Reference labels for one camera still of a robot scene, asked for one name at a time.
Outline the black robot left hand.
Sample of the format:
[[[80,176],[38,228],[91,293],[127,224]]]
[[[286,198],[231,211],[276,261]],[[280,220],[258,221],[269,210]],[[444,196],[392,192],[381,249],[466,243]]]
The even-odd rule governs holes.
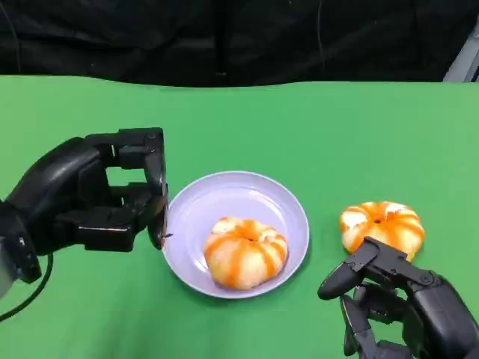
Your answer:
[[[147,230],[165,244],[168,184],[161,128],[71,138],[38,159],[6,202],[34,250],[130,252]]]

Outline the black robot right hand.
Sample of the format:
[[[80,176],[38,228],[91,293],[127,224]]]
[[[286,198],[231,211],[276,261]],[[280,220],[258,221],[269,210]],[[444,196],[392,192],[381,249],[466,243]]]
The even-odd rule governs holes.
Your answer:
[[[478,357],[478,324],[451,283],[371,237],[326,277],[317,294],[340,300],[346,356]]]

